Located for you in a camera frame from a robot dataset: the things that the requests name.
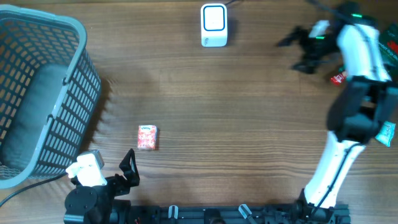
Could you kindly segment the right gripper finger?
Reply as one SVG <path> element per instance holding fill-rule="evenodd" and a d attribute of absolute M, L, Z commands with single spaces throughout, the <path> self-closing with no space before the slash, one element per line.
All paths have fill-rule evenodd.
<path fill-rule="evenodd" d="M 300 61 L 293 64 L 291 69 L 305 74 L 314 74 L 317 66 L 310 62 Z"/>
<path fill-rule="evenodd" d="M 293 28 L 292 32 L 287 34 L 282 40 L 276 43 L 277 47 L 287 47 L 292 42 L 297 41 L 299 45 L 305 45 L 308 42 L 308 30 L 301 26 Z"/>

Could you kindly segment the red Nescafe stick sachet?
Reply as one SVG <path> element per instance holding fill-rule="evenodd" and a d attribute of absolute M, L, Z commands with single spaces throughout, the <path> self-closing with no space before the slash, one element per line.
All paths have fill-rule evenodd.
<path fill-rule="evenodd" d="M 345 71 L 340 72 L 339 74 L 333 76 L 330 78 L 330 81 L 334 85 L 340 85 L 346 80 L 347 74 Z"/>

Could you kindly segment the green gloves package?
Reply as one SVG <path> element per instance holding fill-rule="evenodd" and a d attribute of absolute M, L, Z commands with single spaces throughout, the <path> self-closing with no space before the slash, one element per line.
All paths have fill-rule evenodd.
<path fill-rule="evenodd" d="M 379 32 L 373 26 L 345 25 L 337 37 L 348 75 L 390 80 L 397 74 L 396 26 Z"/>

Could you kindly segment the teal wet wipes pack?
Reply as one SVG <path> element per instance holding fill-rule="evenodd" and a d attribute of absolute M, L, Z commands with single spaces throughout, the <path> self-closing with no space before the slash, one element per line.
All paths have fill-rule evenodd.
<path fill-rule="evenodd" d="M 396 124 L 386 121 L 382 128 L 380 129 L 379 133 L 376 135 L 375 139 L 378 140 L 383 145 L 390 147 L 391 141 L 394 137 Z"/>

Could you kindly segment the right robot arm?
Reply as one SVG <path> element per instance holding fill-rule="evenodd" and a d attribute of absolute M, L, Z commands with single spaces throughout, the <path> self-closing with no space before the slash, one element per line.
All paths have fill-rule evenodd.
<path fill-rule="evenodd" d="M 332 19 L 320 20 L 309 30 L 298 26 L 279 41 L 281 47 L 299 42 L 303 55 L 292 69 L 306 74 L 313 74 L 326 55 L 340 53 L 346 85 L 328 112 L 326 145 L 313 177 L 294 203 L 267 206 L 266 220 L 348 223 L 348 207 L 336 202 L 339 189 L 397 106 L 397 84 L 384 66 L 376 20 L 362 15 L 353 1 L 330 12 Z"/>

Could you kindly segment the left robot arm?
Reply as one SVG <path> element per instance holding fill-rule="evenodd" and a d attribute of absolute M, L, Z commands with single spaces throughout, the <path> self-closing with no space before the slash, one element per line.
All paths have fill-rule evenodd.
<path fill-rule="evenodd" d="M 104 177 L 104 160 L 98 150 L 84 152 L 66 172 L 76 186 L 65 199 L 65 223 L 127 223 L 131 203 L 117 200 L 140 183 L 133 149 L 119 164 L 123 175 Z"/>

